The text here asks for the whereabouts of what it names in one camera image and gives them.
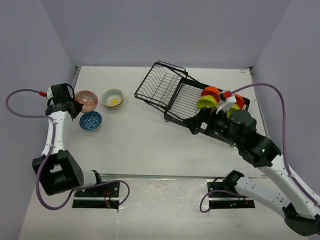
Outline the red diamond pattern bowl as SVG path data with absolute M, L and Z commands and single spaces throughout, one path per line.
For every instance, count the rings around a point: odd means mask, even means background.
M 99 102 L 97 95 L 89 90 L 78 91 L 75 94 L 75 100 L 78 103 L 83 104 L 82 113 L 94 111 Z

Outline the lime green bowl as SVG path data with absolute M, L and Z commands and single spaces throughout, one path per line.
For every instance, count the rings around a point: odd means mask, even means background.
M 232 112 L 240 110 L 240 107 L 237 104 L 234 104 L 226 113 L 227 118 L 230 118 Z
M 202 109 L 202 108 L 217 108 L 217 106 L 218 106 L 218 102 L 211 95 L 201 96 L 200 99 L 197 101 L 197 107 L 199 109 Z

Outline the blue triangle pattern bowl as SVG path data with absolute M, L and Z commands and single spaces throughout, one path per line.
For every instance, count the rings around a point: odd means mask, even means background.
M 84 113 L 79 119 L 79 126 L 87 132 L 96 131 L 102 124 L 102 116 L 97 111 Z

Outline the lime green bowl front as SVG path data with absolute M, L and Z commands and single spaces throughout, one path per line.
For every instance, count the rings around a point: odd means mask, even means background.
M 232 112 L 240 110 L 240 107 L 237 104 L 234 104 L 226 113 L 227 118 L 230 118 Z

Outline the yellow sun pattern bowl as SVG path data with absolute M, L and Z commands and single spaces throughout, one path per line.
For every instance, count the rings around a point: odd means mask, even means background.
M 114 98 L 122 100 L 125 98 L 125 96 L 121 90 L 117 88 L 112 88 L 103 93 L 101 97 L 101 102 L 104 105 L 104 102 L 106 102 L 107 99 L 114 99 Z

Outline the floral leaf pattern bowl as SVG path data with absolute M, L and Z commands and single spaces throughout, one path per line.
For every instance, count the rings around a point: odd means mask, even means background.
M 119 108 L 124 102 L 124 99 L 119 98 L 109 98 L 107 101 L 103 103 L 105 107 L 107 107 L 110 110 L 115 110 Z

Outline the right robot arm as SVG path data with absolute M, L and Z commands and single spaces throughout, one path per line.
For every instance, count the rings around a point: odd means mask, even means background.
M 220 192 L 227 196 L 249 197 L 280 215 L 295 233 L 309 237 L 320 233 L 320 197 L 284 160 L 284 152 L 268 137 L 257 133 L 257 121 L 246 110 L 230 115 L 214 108 L 202 108 L 183 121 L 192 134 L 203 123 L 206 134 L 216 134 L 236 147 L 238 154 L 267 175 L 280 189 L 274 192 L 254 184 L 242 173 L 233 170 L 223 180 Z

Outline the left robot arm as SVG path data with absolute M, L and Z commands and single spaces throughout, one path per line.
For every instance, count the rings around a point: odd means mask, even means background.
M 50 86 L 45 116 L 48 118 L 46 144 L 41 156 L 32 160 L 35 173 L 41 165 L 39 182 L 49 196 L 68 190 L 86 188 L 97 197 L 103 193 L 104 184 L 95 170 L 83 171 L 67 149 L 67 139 L 72 121 L 83 105 L 75 100 L 73 87 L 68 83 Z

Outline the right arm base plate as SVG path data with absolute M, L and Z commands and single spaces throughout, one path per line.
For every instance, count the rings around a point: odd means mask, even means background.
M 254 209 L 256 207 L 253 199 L 239 197 L 239 193 L 224 184 L 223 180 L 223 178 L 215 178 L 207 181 L 208 192 L 219 190 L 208 195 L 210 209 Z

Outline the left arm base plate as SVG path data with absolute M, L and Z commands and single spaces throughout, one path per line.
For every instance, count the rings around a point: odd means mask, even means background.
M 119 209 L 120 183 L 114 182 L 101 187 L 74 194 L 72 208 L 74 209 Z

